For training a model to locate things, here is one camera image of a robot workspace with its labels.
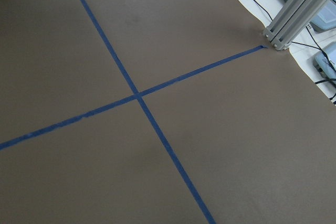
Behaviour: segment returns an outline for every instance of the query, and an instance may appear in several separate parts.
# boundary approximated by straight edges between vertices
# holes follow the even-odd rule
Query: white floor
[[[265,26],[268,26],[270,19],[268,15],[256,4],[253,0],[239,0],[245,8],[247,8],[254,16],[256,16]],[[277,13],[281,10],[284,5],[283,0],[257,0],[272,17],[275,17]],[[321,47],[325,47],[333,41],[336,41],[336,29],[326,31],[323,33],[316,33],[313,29],[310,29],[311,33],[315,37],[315,40],[319,43]],[[295,39],[296,42],[301,42],[304,44],[309,44],[315,46],[311,37],[306,30],[303,30]],[[289,48],[290,53],[295,58],[301,69],[313,80],[321,80],[320,74],[316,71],[312,65],[313,56],[318,53],[316,49],[309,48],[306,46],[300,46],[292,44]],[[335,94],[335,88],[329,84],[320,84],[319,88],[322,92],[331,97]]]

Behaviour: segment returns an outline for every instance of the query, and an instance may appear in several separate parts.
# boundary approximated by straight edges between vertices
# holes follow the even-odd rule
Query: blue tape
[[[153,92],[155,92],[155,91],[157,91],[157,90],[160,90],[160,89],[163,89],[163,88],[165,88],[165,87],[167,87],[167,86],[170,86],[170,85],[172,85],[172,84],[174,84],[174,83],[176,83],[176,82],[183,81],[183,80],[185,80],[185,79],[187,79],[187,78],[190,78],[190,77],[192,77],[192,76],[195,76],[195,75],[197,75],[197,74],[199,74],[199,73],[202,73],[202,72],[204,72],[204,71],[207,71],[207,70],[209,70],[209,69],[218,67],[218,66],[220,66],[220,65],[222,65],[222,64],[228,63],[228,62],[230,62],[230,61],[232,61],[232,60],[235,60],[235,59],[238,59],[238,58],[240,58],[240,57],[242,57],[242,56],[245,56],[245,55],[248,55],[248,54],[252,54],[253,52],[259,51],[259,50],[261,50],[261,49],[263,49],[263,48],[267,48],[267,47],[266,47],[266,46],[262,46],[262,45],[260,45],[260,46],[258,46],[258,47],[255,47],[255,48],[252,48],[252,49],[250,49],[250,50],[241,52],[241,53],[239,53],[239,54],[230,56],[230,57],[225,58],[225,59],[223,59],[223,60],[219,60],[219,61],[214,62],[214,63],[212,63],[212,64],[209,64],[209,65],[207,65],[207,66],[198,68],[198,69],[193,70],[193,71],[191,71],[191,72],[189,72],[189,73],[183,74],[183,75],[181,75],[181,76],[179,76],[179,77],[176,77],[176,78],[174,78],[174,79],[171,79],[171,80],[169,80],[169,81],[166,81],[166,82],[164,82],[164,83],[162,83],[162,84],[156,85],[156,86],[154,86],[154,87],[152,87],[152,88],[146,89],[146,90],[140,92],[139,95],[143,97],[143,96],[148,95],[148,94],[150,94],[150,93],[153,93]]]
[[[252,54],[253,52],[256,52],[256,51],[261,50],[261,49],[263,49],[263,48],[267,48],[267,47],[265,47],[265,46],[258,46],[258,47],[255,47],[255,48],[253,48],[253,49],[250,49],[250,50],[241,52],[241,53],[239,53],[239,54],[230,56],[230,57],[225,58],[225,59],[223,59],[223,60],[219,60],[219,61],[214,62],[214,63],[212,63],[212,64],[209,64],[209,65],[207,65],[207,66],[198,68],[198,69],[196,69],[196,70],[194,70],[194,71],[191,71],[191,72],[189,72],[189,73],[183,74],[183,75],[181,75],[181,76],[179,76],[179,77],[176,77],[176,78],[174,78],[174,79],[171,79],[171,80],[169,80],[169,81],[166,81],[166,82],[164,82],[164,83],[162,83],[162,84],[156,85],[156,86],[154,86],[154,87],[152,87],[152,88],[149,88],[149,89],[146,89],[146,90],[144,90],[144,91],[141,91],[140,93],[137,93],[137,94],[135,94],[135,95],[126,97],[126,98],[124,98],[124,99],[122,99],[122,100],[119,100],[119,101],[117,101],[117,102],[107,104],[107,105],[105,105],[105,106],[102,106],[102,107],[100,107],[100,108],[91,110],[91,111],[89,111],[89,112],[87,112],[87,113],[84,113],[84,114],[82,114],[82,115],[75,116],[75,117],[70,118],[70,119],[66,119],[66,120],[64,120],[64,121],[62,121],[62,122],[55,123],[55,124],[53,124],[53,125],[50,125],[50,126],[48,126],[48,127],[43,128],[43,129],[40,129],[40,130],[31,132],[31,133],[25,134],[25,135],[23,135],[23,136],[14,138],[14,139],[9,140],[9,141],[7,141],[7,142],[1,143],[1,144],[0,144],[0,151],[1,151],[2,149],[5,149],[5,148],[11,147],[11,146],[13,146],[13,145],[15,145],[15,144],[18,144],[18,143],[20,143],[20,142],[22,142],[22,141],[24,141],[24,140],[28,140],[28,139],[30,139],[30,138],[40,136],[40,135],[46,134],[46,133],[48,133],[48,132],[51,132],[51,131],[53,131],[53,130],[55,130],[55,129],[58,129],[58,128],[67,126],[67,125],[69,125],[69,124],[73,124],[73,123],[75,123],[75,122],[78,122],[78,121],[81,120],[82,118],[88,118],[88,117],[90,117],[90,116],[93,116],[93,115],[102,113],[102,112],[104,112],[104,111],[113,109],[113,108],[115,108],[115,107],[117,107],[117,106],[120,106],[120,105],[122,105],[122,104],[125,104],[125,103],[127,103],[127,102],[133,101],[133,100],[135,100],[135,99],[138,100],[139,98],[141,98],[141,97],[143,97],[143,96],[145,96],[145,95],[148,95],[148,94],[154,93],[154,92],[156,92],[156,91],[159,91],[159,90],[161,90],[161,89],[163,89],[163,88],[165,88],[165,87],[167,87],[167,86],[170,86],[170,85],[172,85],[172,84],[174,84],[174,83],[176,83],[176,82],[185,80],[185,79],[187,79],[187,78],[190,78],[190,77],[192,77],[192,76],[195,76],[195,75],[197,75],[197,74],[199,74],[199,73],[202,73],[202,72],[204,72],[204,71],[207,71],[207,70],[209,70],[209,69],[218,67],[218,66],[220,66],[220,65],[222,65],[222,64],[225,64],[225,63],[230,62],[230,61],[232,61],[232,60],[238,59],[238,58],[240,58],[240,57],[242,57],[242,56],[245,56],[245,55],[248,55],[248,54]]]
[[[123,64],[119,60],[117,54],[115,53],[115,50],[112,48],[112,45],[108,41],[108,38],[106,37],[105,33],[101,29],[98,21],[96,20],[95,16],[93,15],[93,13],[92,13],[91,9],[89,8],[88,4],[86,3],[85,0],[80,0],[80,1],[82,2],[82,5],[84,6],[85,10],[87,11],[89,17],[91,18],[94,26],[96,27],[96,29],[97,29],[97,31],[99,33],[100,37],[104,41],[106,47],[108,48],[109,52],[111,53],[111,56],[115,60],[117,66],[119,67],[121,73],[123,74],[124,78],[126,79],[128,85],[130,86],[130,88],[132,89],[134,95],[136,96],[136,99],[138,100],[138,102],[139,102],[142,110],[146,114],[147,118],[149,119],[149,121],[151,122],[153,128],[155,129],[157,135],[159,136],[161,142],[163,143],[164,147],[166,148],[167,152],[169,153],[169,155],[170,155],[172,161],[174,162],[177,170],[180,172],[180,174],[183,177],[184,181],[186,182],[186,184],[187,184],[190,192],[192,193],[193,197],[196,199],[196,201],[197,201],[200,209],[202,210],[204,216],[208,220],[209,224],[215,224],[216,222],[213,219],[212,215],[210,214],[210,211],[205,206],[203,200],[201,199],[201,196],[199,195],[199,193],[197,192],[197,190],[194,187],[193,183],[189,179],[189,177],[188,177],[186,171],[184,170],[181,162],[179,161],[179,159],[175,155],[173,149],[171,148],[170,144],[168,143],[167,139],[165,138],[164,134],[162,133],[161,129],[159,128],[159,125],[157,124],[156,120],[154,119],[152,113],[148,109],[148,107],[145,104],[145,102],[143,101],[142,97],[139,95],[139,92],[138,92],[137,88],[135,87],[135,85],[134,85],[131,77],[128,75],[125,67],[123,66]]]
[[[16,144],[18,144],[18,143],[21,143],[21,142],[23,142],[23,141],[25,141],[25,140],[28,140],[28,139],[30,139],[30,138],[37,137],[37,136],[46,134],[46,133],[48,133],[48,132],[54,131],[54,130],[56,130],[56,129],[58,129],[58,128],[62,128],[62,127],[65,127],[65,126],[67,126],[67,125],[76,123],[76,122],[80,121],[80,120],[83,119],[83,118],[89,118],[89,117],[94,116],[94,115],[96,115],[96,114],[99,114],[99,113],[101,113],[101,112],[104,112],[104,111],[113,109],[113,108],[115,108],[115,107],[118,107],[118,106],[123,105],[123,104],[125,104],[125,103],[128,103],[128,102],[130,102],[130,101],[133,101],[133,100],[135,100],[135,99],[136,99],[135,95],[131,95],[131,96],[129,96],[129,97],[126,97],[126,98],[121,99],[121,100],[116,101],[116,102],[112,102],[112,103],[110,103],[110,104],[107,104],[107,105],[105,105],[105,106],[99,107],[99,108],[94,109],[94,110],[91,110],[91,111],[86,112],[86,113],[84,113],[84,114],[81,114],[81,115],[78,115],[78,116],[74,116],[74,117],[69,118],[69,119],[66,119],[66,120],[64,120],[64,121],[62,121],[62,122],[55,123],[55,124],[53,124],[53,125],[47,126],[47,127],[45,127],[45,128],[42,128],[42,129],[40,129],[40,130],[33,131],[33,132],[28,133],[28,134],[25,134],[25,135],[23,135],[23,136],[19,136],[19,137],[17,137],[17,138],[14,138],[14,139],[12,139],[12,140],[7,141],[7,142],[1,143],[1,144],[0,144],[0,151],[1,151],[2,149],[11,147],[11,146],[13,146],[13,145],[16,145]]]
[[[112,47],[111,43],[109,42],[107,36],[105,35],[103,29],[101,28],[101,26],[99,25],[96,17],[93,15],[88,3],[86,2],[86,0],[80,0],[84,9],[86,10],[87,14],[89,15],[92,23],[94,24],[96,30],[98,31],[101,39],[104,41],[110,55],[112,56],[112,58],[114,59],[114,61],[116,62],[118,68],[120,69],[120,72],[122,73],[122,75],[124,76],[125,80],[127,81],[128,85],[130,86],[131,90],[133,93],[138,93],[137,88],[135,87],[131,77],[129,76],[129,74],[127,73],[125,67],[123,66],[123,64],[121,63],[120,59],[118,58],[114,48]]]
[[[204,72],[206,70],[209,70],[211,68],[215,68],[215,67],[220,66],[222,64],[225,64],[227,62],[230,62],[230,61],[232,61],[234,59],[240,58],[240,57],[242,57],[244,55],[251,54],[251,53],[253,53],[255,51],[258,51],[260,49],[265,48],[265,46],[258,46],[256,48],[250,49],[248,51],[245,51],[245,52],[236,54],[234,56],[228,57],[226,59],[217,61],[215,63],[212,63],[210,65],[207,65],[207,66],[204,66],[202,68],[196,69],[194,71],[191,71],[191,72],[186,73],[186,74],[184,74],[182,76],[179,76],[179,77],[174,78],[174,79],[172,79],[170,81],[164,82],[162,84],[159,84],[157,86],[154,86],[154,87],[152,87],[150,89],[144,90],[144,91],[142,91],[142,92],[139,93],[138,90],[137,90],[137,88],[136,88],[136,86],[135,86],[135,84],[133,83],[131,77],[127,73],[125,67],[123,66],[123,64],[120,61],[120,59],[118,58],[115,50],[113,49],[111,43],[109,42],[107,36],[105,35],[103,29],[101,28],[101,26],[99,25],[97,19],[93,15],[93,13],[92,13],[90,7],[88,6],[87,2],[85,0],[80,0],[80,1],[82,3],[83,7],[85,8],[87,14],[89,15],[92,23],[94,24],[96,30],[98,31],[101,39],[105,43],[105,45],[106,45],[106,47],[107,47],[110,55],[112,56],[112,58],[116,62],[119,70],[121,71],[122,75],[124,76],[125,80],[127,81],[128,85],[129,85],[129,87],[131,88],[132,92],[134,93],[134,95],[131,95],[131,96],[129,96],[127,98],[124,98],[122,100],[119,100],[117,102],[110,103],[108,105],[99,107],[97,109],[91,110],[91,111],[89,111],[87,113],[84,113],[82,115],[72,117],[70,119],[67,119],[67,120],[64,120],[62,122],[50,125],[50,126],[45,127],[43,129],[40,129],[40,130],[31,132],[29,134],[17,137],[15,139],[10,140],[10,141],[1,143],[0,144],[0,150],[8,148],[10,146],[13,146],[15,144],[18,144],[18,143],[20,143],[22,141],[25,141],[25,140],[28,140],[30,138],[46,134],[46,133],[51,132],[51,131],[53,131],[55,129],[58,129],[58,128],[61,128],[61,127],[65,127],[67,125],[76,123],[76,122],[80,121],[83,118],[88,118],[88,117],[94,116],[96,114],[99,114],[99,113],[102,113],[104,111],[113,109],[113,108],[115,108],[117,106],[123,105],[125,103],[128,103],[130,101],[133,101],[133,100],[137,99],[137,101],[139,102],[142,110],[144,111],[144,113],[147,116],[148,120],[152,124],[155,132],[157,133],[160,141],[162,142],[163,146],[165,147],[166,151],[168,152],[169,156],[171,157],[171,159],[172,159],[175,167],[177,168],[178,172],[180,173],[180,175],[182,176],[184,182],[186,183],[187,187],[189,188],[190,192],[192,193],[194,199],[196,200],[197,204],[199,205],[199,207],[200,207],[202,213],[204,214],[205,218],[207,219],[208,223],[209,224],[215,224],[216,222],[215,222],[214,218],[212,217],[210,211],[208,210],[208,208],[206,207],[205,203],[203,202],[200,194],[198,193],[197,189],[195,188],[195,186],[193,185],[192,181],[190,180],[187,172],[183,168],[181,162],[179,161],[177,155],[175,154],[174,150],[172,149],[171,145],[169,144],[169,142],[166,139],[165,135],[163,134],[162,130],[160,129],[160,127],[159,127],[158,123],[156,122],[154,116],[152,115],[152,113],[150,112],[149,108],[147,107],[147,105],[145,104],[144,100],[142,99],[142,96],[150,94],[150,93],[153,93],[153,92],[155,92],[157,90],[161,90],[161,89],[163,89],[163,88],[165,88],[165,87],[167,87],[169,85],[172,85],[172,84],[174,84],[176,82],[185,80],[185,79],[187,79],[189,77],[197,75],[197,74],[199,74],[201,72]]]
[[[180,173],[181,177],[183,178],[184,182],[186,183],[187,187],[189,188],[191,194],[193,195],[194,199],[196,200],[198,206],[200,207],[201,211],[203,212],[205,218],[207,219],[209,224],[216,224],[214,218],[212,217],[210,211],[206,207],[205,203],[203,202],[200,194],[198,193],[196,187],[192,183],[191,179],[189,178],[187,172],[183,168],[180,160],[178,159],[177,155],[175,154],[173,148],[171,147],[170,143],[168,142],[167,138],[163,134],[162,130],[160,129],[158,123],[156,122],[154,116],[152,115],[151,111],[147,107],[146,103],[142,99],[142,97],[138,98],[138,102],[144,113],[146,114],[148,120],[151,122],[155,132],[157,133],[158,137],[161,140],[164,148],[168,152],[170,158],[172,159],[175,167],[177,168],[178,172]]]

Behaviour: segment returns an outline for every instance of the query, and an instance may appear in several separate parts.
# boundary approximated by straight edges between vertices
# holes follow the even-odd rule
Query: floor
[[[334,222],[334,105],[238,0],[0,18],[1,224]]]

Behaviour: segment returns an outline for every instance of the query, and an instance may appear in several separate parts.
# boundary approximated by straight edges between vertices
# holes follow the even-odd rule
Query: metal leg
[[[263,35],[276,50],[287,49],[292,40],[329,0],[289,0],[267,26]]]

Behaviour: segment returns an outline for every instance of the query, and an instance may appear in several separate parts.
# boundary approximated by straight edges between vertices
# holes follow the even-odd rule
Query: blue painter's tape
[[[46,133],[48,133],[48,132],[51,132],[51,131],[53,131],[53,130],[55,130],[55,129],[58,129],[58,128],[67,126],[67,125],[69,125],[69,124],[73,124],[73,123],[75,123],[75,122],[78,122],[78,121],[81,120],[82,118],[88,118],[88,117],[90,117],[90,116],[99,114],[99,113],[101,113],[101,112],[104,112],[104,111],[113,109],[113,108],[115,108],[115,107],[117,107],[117,106],[120,106],[120,105],[122,105],[122,104],[125,104],[125,103],[127,103],[127,102],[133,101],[133,100],[138,99],[138,98],[140,98],[140,97],[143,97],[143,96],[145,96],[145,95],[148,95],[148,94],[151,94],[151,93],[156,92],[156,91],[158,91],[158,90],[161,90],[161,89],[163,89],[163,88],[165,88],[165,87],[167,87],[167,86],[170,86],[170,85],[172,85],[172,84],[174,84],[174,83],[176,83],[176,82],[185,80],[185,79],[190,78],[190,77],[192,77],[192,76],[195,76],[195,75],[197,75],[197,74],[199,74],[199,73],[202,73],[202,72],[204,72],[204,71],[206,71],[206,70],[209,70],[209,69],[211,69],[211,68],[215,68],[215,67],[217,67],[217,66],[220,66],[220,65],[225,64],[225,63],[227,63],[227,62],[230,62],[230,61],[232,61],[232,60],[238,59],[238,58],[240,58],[240,57],[242,57],[242,56],[251,54],[251,53],[256,52],[256,51],[258,51],[258,50],[261,50],[261,49],[263,49],[263,48],[267,48],[267,47],[265,47],[265,46],[258,46],[258,47],[255,47],[255,48],[253,48],[253,49],[250,49],[250,50],[241,52],[241,53],[239,53],[239,54],[230,56],[230,57],[225,58],[225,59],[223,59],[223,60],[219,60],[219,61],[217,61],[217,62],[214,62],[214,63],[212,63],[212,64],[209,64],[209,65],[207,65],[207,66],[204,66],[204,67],[202,67],[202,68],[198,68],[198,69],[196,69],[196,70],[194,70],[194,71],[191,71],[191,72],[189,72],[189,73],[183,74],[183,75],[181,75],[181,76],[179,76],[179,77],[176,77],[176,78],[174,78],[174,79],[172,79],[172,80],[166,81],[166,82],[164,82],[164,83],[162,83],[162,84],[156,85],[156,86],[154,86],[154,87],[152,87],[152,88],[146,89],[146,90],[144,90],[144,91],[142,91],[142,92],[140,92],[140,93],[137,93],[136,95],[132,95],[132,96],[130,96],[130,97],[126,97],[126,98],[124,98],[124,99],[122,99],[122,100],[120,100],[120,101],[117,101],[117,102],[114,102],[114,103],[107,104],[107,105],[105,105],[105,106],[102,106],[102,107],[97,108],[97,109],[95,109],[95,110],[91,110],[91,111],[89,111],[89,112],[87,112],[87,113],[84,113],[84,114],[82,114],[82,115],[75,116],[75,117],[73,117],[73,118],[64,120],[64,121],[59,122],[59,123],[55,123],[55,124],[53,124],[53,125],[50,125],[50,126],[48,126],[48,127],[43,128],[43,129],[40,129],[40,130],[31,132],[31,133],[25,134],[25,135],[23,135],[23,136],[14,138],[14,139],[9,140],[9,141],[7,141],[7,142],[1,143],[1,144],[0,144],[0,151],[1,151],[2,149],[5,149],[5,148],[11,147],[11,146],[13,146],[13,145],[15,145],[15,144],[18,144],[18,143],[20,143],[20,142],[22,142],[22,141],[24,141],[24,140],[28,140],[28,139],[30,139],[30,138],[40,136],[40,135],[46,134]]]
[[[162,133],[162,131],[161,131],[159,125],[157,124],[156,120],[154,119],[152,113],[148,109],[148,107],[145,104],[145,102],[143,101],[142,97],[139,95],[139,92],[138,92],[137,88],[135,87],[133,81],[131,80],[130,76],[128,75],[128,73],[127,73],[126,69],[124,68],[123,64],[119,60],[117,54],[115,53],[114,49],[112,48],[112,45],[108,41],[106,35],[104,34],[103,30],[101,29],[98,21],[96,20],[95,16],[93,15],[93,13],[92,13],[91,9],[89,8],[88,4],[86,3],[85,0],[80,0],[80,1],[82,2],[82,5],[84,6],[85,10],[87,11],[89,17],[91,18],[94,26],[96,27],[96,29],[97,29],[97,31],[100,35],[100,37],[104,41],[106,47],[108,48],[109,52],[111,53],[111,56],[113,57],[116,64],[118,65],[121,73],[123,74],[123,76],[126,79],[128,85],[130,86],[131,90],[133,91],[134,95],[136,96],[136,99],[138,100],[142,110],[146,114],[148,120],[151,122],[153,128],[155,129],[155,131],[158,135],[158,137],[160,138],[162,144],[164,145],[167,152],[169,153],[169,155],[170,155],[171,159],[173,160],[177,170],[180,172],[181,176],[183,177],[185,183],[187,184],[190,192],[192,193],[193,197],[197,201],[200,209],[202,210],[202,212],[205,215],[206,219],[208,220],[209,224],[215,224],[216,222],[213,219],[211,213],[209,212],[209,210],[205,206],[203,200],[201,199],[201,197],[200,197],[199,193],[197,192],[195,186],[193,185],[193,183],[191,182],[190,178],[188,177],[186,171],[184,170],[181,162],[179,161],[179,159],[175,155],[175,153],[172,150],[170,144],[168,143],[167,139],[165,138],[164,134]]]
[[[7,142],[4,142],[4,143],[1,143],[0,144],[0,151],[2,149],[5,149],[5,148],[8,148],[8,147],[11,147],[13,145],[16,145],[18,143],[21,143],[22,141],[24,140],[28,140],[30,138],[33,138],[33,137],[37,137],[37,136],[40,136],[40,135],[43,135],[43,134],[46,134],[48,132],[51,132],[55,129],[58,129],[58,128],[62,128],[62,127],[65,127],[67,125],[70,125],[70,124],[73,124],[73,123],[76,123],[78,121],[80,121],[81,119],[83,118],[89,118],[91,116],[94,116],[96,114],[99,114],[101,112],[104,112],[104,111],[107,111],[107,110],[110,110],[110,109],[113,109],[115,107],[118,107],[120,105],[123,105],[125,103],[128,103],[130,101],[133,101],[135,100],[136,97],[134,95],[131,95],[129,97],[126,97],[124,99],[121,99],[119,101],[116,101],[116,102],[112,102],[110,104],[107,104],[105,106],[102,106],[102,107],[99,107],[97,109],[94,109],[94,110],[91,110],[89,112],[86,112],[84,114],[81,114],[81,115],[78,115],[78,116],[74,116],[72,118],[69,118],[69,119],[66,119],[62,122],[59,122],[59,123],[55,123],[53,125],[50,125],[50,126],[47,126],[45,128],[42,128],[40,130],[37,130],[37,131],[34,131],[34,132],[31,132],[31,133],[28,133],[26,135],[23,135],[23,136],[19,136],[17,138],[14,138],[12,140],[9,140]]]
[[[144,113],[146,114],[148,120],[151,122],[155,132],[157,133],[158,137],[160,138],[164,148],[168,152],[170,158],[174,162],[178,172],[182,176],[184,182],[186,183],[187,187],[189,188],[191,194],[193,195],[194,199],[196,200],[198,206],[200,207],[201,211],[203,212],[205,218],[207,219],[209,224],[216,224],[214,218],[212,217],[210,211],[206,207],[205,203],[203,202],[200,194],[198,193],[196,187],[192,183],[191,179],[189,178],[187,172],[183,168],[180,160],[178,159],[177,155],[175,154],[173,148],[171,147],[170,143],[166,139],[165,135],[163,134],[162,130],[160,129],[158,123],[156,122],[154,116],[152,115],[151,111],[147,107],[146,103],[142,99],[142,97],[138,98],[138,102],[140,103],[140,106]]]
[[[93,15],[88,3],[85,0],[80,0],[84,9],[86,10],[87,14],[89,15],[92,23],[94,24],[95,28],[97,29],[101,39],[104,41],[110,55],[112,56],[112,58],[114,59],[114,61],[116,62],[118,68],[120,69],[120,72],[122,73],[122,75],[124,76],[125,80],[127,81],[128,85],[130,86],[131,90],[133,91],[133,93],[138,93],[137,88],[135,87],[131,77],[129,76],[129,74],[127,73],[125,67],[123,66],[123,64],[121,63],[120,59],[118,58],[114,48],[112,47],[111,43],[109,42],[107,36],[105,35],[103,29],[101,28],[101,26],[99,25],[96,17]]]
[[[181,76],[179,76],[179,77],[176,77],[176,78],[174,78],[174,79],[171,79],[171,80],[169,80],[169,81],[166,81],[166,82],[164,82],[164,83],[162,83],[162,84],[156,85],[156,86],[154,86],[154,87],[152,87],[152,88],[146,89],[146,90],[140,92],[139,95],[143,97],[143,96],[148,95],[148,94],[150,94],[150,93],[153,93],[153,92],[155,92],[155,91],[157,91],[157,90],[163,89],[163,88],[165,88],[165,87],[167,87],[167,86],[169,86],[169,85],[172,85],[172,84],[174,84],[174,83],[176,83],[176,82],[183,81],[183,80],[185,80],[185,79],[187,79],[187,78],[190,78],[190,77],[192,77],[192,76],[195,76],[195,75],[197,75],[197,74],[199,74],[199,73],[202,73],[202,72],[204,72],[204,71],[207,71],[207,70],[209,70],[209,69],[218,67],[218,66],[220,66],[220,65],[222,65],[222,64],[228,63],[228,62],[230,62],[230,61],[232,61],[232,60],[235,60],[235,59],[238,59],[238,58],[240,58],[240,57],[242,57],[242,56],[245,56],[245,55],[248,55],[248,54],[252,54],[253,52],[259,51],[259,50],[261,50],[261,49],[263,49],[263,48],[267,48],[267,47],[266,47],[266,46],[258,46],[258,47],[252,48],[252,49],[250,49],[250,50],[241,52],[241,53],[239,53],[239,54],[230,56],[230,57],[225,58],[225,59],[223,59],[223,60],[219,60],[219,61],[214,62],[214,63],[212,63],[212,64],[209,64],[209,65],[207,65],[207,66],[198,68],[198,69],[196,69],[196,70],[194,70],[194,71],[191,71],[191,72],[189,72],[189,73],[183,74],[183,75],[181,75]]]

